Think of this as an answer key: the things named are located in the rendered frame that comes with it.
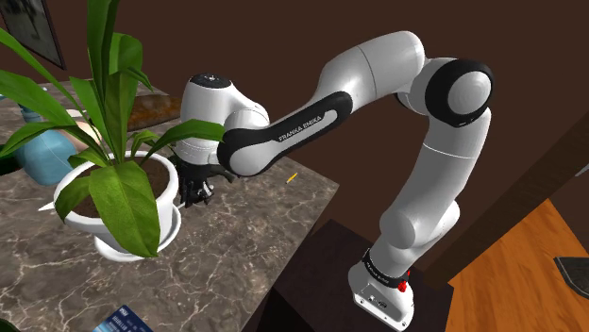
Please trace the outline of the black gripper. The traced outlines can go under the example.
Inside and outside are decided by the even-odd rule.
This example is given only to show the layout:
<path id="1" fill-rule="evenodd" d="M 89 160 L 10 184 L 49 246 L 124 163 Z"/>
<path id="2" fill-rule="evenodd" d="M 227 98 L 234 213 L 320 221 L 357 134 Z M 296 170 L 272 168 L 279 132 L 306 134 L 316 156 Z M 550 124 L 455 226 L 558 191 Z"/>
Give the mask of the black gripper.
<path id="1" fill-rule="evenodd" d="M 196 192 L 197 203 L 203 202 L 205 205 L 210 203 L 210 199 L 214 195 L 214 187 L 209 184 L 207 179 L 211 175 L 210 164 L 192 164 L 182 158 L 177 159 L 177 174 L 180 188 L 180 204 L 189 208 L 194 203 L 193 186 L 200 186 Z"/>

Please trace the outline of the green plant in white pot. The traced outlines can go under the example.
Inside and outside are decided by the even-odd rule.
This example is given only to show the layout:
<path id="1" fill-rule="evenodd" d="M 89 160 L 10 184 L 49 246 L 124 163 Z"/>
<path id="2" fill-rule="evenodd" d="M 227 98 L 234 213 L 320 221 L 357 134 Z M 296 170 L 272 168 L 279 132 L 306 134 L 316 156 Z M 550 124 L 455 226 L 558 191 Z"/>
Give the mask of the green plant in white pot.
<path id="1" fill-rule="evenodd" d="M 47 130 L 62 129 L 87 144 L 87 149 L 70 157 L 78 167 L 91 164 L 85 177 L 75 177 L 59 193 L 54 207 L 61 219 L 86 197 L 91 197 L 99 217 L 114 239 L 130 254 L 155 257 L 160 244 L 157 200 L 148 176 L 126 149 L 131 141 L 139 148 L 145 140 L 159 151 L 172 142 L 188 138 L 220 141 L 220 124 L 189 120 L 174 126 L 157 138 L 148 131 L 127 134 L 137 88 L 150 84 L 142 70 L 140 41 L 114 32 L 120 0 L 88 0 L 87 45 L 93 77 L 71 78 L 75 91 L 68 99 L 85 119 L 93 121 L 91 133 L 78 127 L 66 109 L 32 79 L 0 70 L 0 94 L 40 114 L 42 120 L 28 123 L 13 133 L 0 150 L 8 155 Z"/>

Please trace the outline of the rusty brown board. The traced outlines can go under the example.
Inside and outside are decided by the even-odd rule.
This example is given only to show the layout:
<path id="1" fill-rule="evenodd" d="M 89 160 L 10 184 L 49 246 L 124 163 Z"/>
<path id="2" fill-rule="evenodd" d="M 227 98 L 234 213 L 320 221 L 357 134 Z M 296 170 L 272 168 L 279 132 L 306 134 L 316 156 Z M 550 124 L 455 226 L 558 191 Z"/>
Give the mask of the rusty brown board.
<path id="1" fill-rule="evenodd" d="M 179 97 L 149 94 L 137 96 L 127 122 L 127 131 L 160 125 L 180 117 Z"/>

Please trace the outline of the peach round bowl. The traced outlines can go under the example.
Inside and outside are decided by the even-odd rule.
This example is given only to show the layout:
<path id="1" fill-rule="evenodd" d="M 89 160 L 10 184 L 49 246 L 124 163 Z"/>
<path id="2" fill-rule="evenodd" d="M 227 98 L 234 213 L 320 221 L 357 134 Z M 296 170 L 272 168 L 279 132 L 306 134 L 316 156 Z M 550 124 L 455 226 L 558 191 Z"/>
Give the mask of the peach round bowl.
<path id="1" fill-rule="evenodd" d="M 84 131 L 86 134 L 90 135 L 96 143 L 100 143 L 100 135 L 97 131 L 92 129 L 92 126 L 86 122 L 76 121 L 76 125 Z M 70 134 L 69 132 L 65 131 L 63 135 L 69 140 L 69 142 L 74 146 L 76 151 L 79 153 L 88 148 L 88 145 Z"/>

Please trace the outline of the dark robot stand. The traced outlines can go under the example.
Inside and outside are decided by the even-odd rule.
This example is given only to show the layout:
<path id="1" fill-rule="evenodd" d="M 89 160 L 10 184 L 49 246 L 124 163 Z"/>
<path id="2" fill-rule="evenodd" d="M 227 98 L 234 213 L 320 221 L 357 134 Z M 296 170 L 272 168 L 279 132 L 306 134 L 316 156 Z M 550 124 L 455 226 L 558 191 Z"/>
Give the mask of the dark robot stand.
<path id="1" fill-rule="evenodd" d="M 353 303 L 348 270 L 372 243 L 335 221 L 307 237 L 280 274 L 275 288 L 315 332 L 393 332 Z M 405 332 L 446 332 L 453 288 L 424 283 L 411 268 L 415 312 Z"/>

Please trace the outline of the blue printed box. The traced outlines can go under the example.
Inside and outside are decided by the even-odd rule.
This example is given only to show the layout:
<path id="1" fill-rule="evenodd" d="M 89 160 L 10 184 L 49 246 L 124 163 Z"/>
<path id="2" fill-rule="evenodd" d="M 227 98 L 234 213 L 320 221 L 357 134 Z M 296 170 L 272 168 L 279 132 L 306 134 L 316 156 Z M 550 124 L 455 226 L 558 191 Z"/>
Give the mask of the blue printed box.
<path id="1" fill-rule="evenodd" d="M 100 323 L 93 332 L 154 332 L 128 306 L 122 305 Z"/>

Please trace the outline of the light blue jug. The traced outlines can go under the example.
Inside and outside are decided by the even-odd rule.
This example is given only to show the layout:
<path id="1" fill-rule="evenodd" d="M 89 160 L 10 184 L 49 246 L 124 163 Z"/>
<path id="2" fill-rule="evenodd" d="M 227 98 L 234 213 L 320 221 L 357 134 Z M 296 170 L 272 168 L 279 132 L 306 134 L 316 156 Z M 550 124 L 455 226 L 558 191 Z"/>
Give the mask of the light blue jug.
<path id="1" fill-rule="evenodd" d="M 75 154 L 75 146 L 57 130 L 44 131 L 14 152 L 25 172 L 43 186 L 58 184 L 71 172 L 68 158 Z"/>

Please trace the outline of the dark grey floor mat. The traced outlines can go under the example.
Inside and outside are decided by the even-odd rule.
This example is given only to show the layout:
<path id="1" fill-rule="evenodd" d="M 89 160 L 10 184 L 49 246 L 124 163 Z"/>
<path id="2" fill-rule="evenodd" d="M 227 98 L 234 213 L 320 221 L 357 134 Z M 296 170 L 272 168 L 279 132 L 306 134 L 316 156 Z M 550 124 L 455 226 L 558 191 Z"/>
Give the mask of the dark grey floor mat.
<path id="1" fill-rule="evenodd" d="M 589 257 L 555 257 L 553 260 L 569 288 L 589 300 Z"/>

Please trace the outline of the dark framed wall picture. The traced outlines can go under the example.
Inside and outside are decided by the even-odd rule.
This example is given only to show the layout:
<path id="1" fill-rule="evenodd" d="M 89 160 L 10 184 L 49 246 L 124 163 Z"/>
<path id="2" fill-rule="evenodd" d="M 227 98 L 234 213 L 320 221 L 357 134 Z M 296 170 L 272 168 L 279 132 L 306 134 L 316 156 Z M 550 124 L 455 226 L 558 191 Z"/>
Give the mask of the dark framed wall picture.
<path id="1" fill-rule="evenodd" d="M 66 70 L 46 0 L 0 0 L 0 16 L 22 46 Z"/>

